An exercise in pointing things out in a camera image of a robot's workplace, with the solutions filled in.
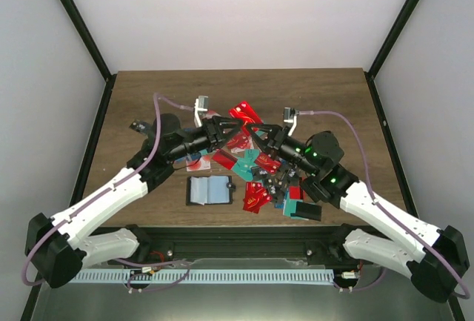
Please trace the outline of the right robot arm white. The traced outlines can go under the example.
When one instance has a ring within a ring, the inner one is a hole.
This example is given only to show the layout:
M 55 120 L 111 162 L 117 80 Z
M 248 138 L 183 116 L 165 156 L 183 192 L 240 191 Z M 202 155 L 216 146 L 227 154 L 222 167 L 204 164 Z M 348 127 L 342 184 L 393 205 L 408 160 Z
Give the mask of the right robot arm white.
M 462 277 L 470 261 L 462 233 L 451 225 L 427 223 L 376 194 L 368 180 L 341 165 L 344 152 L 331 131 L 315 133 L 302 143 L 279 125 L 253 123 L 247 129 L 265 154 L 306 173 L 300 186 L 311 200 L 357 216 L 383 234 L 355 229 L 338 238 L 329 245 L 334 262 L 374 262 L 405 276 L 421 294 L 439 303 L 455 296 L 457 287 L 466 287 Z

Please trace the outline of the black leather card holder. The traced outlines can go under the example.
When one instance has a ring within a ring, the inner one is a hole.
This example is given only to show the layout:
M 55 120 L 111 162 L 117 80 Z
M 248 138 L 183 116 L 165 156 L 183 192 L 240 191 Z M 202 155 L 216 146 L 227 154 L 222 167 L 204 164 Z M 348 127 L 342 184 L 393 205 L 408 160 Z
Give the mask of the black leather card holder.
M 190 176 L 187 178 L 186 205 L 231 205 L 235 191 L 231 176 Z

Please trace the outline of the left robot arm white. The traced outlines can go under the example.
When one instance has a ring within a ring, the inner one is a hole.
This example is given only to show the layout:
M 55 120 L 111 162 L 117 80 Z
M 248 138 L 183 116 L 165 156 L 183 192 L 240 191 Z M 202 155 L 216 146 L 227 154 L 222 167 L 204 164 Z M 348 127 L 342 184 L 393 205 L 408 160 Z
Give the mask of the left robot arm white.
M 30 220 L 26 263 L 33 265 L 51 288 L 60 288 L 79 271 L 109 260 L 144 264 L 151 256 L 151 241 L 138 226 L 99 235 L 95 230 L 163 184 L 174 173 L 175 161 L 224 147 L 242 126 L 240 119 L 213 116 L 203 119 L 197 128 L 183 130 L 176 115 L 160 115 L 141 150 L 108 183 L 52 217 L 38 214 Z

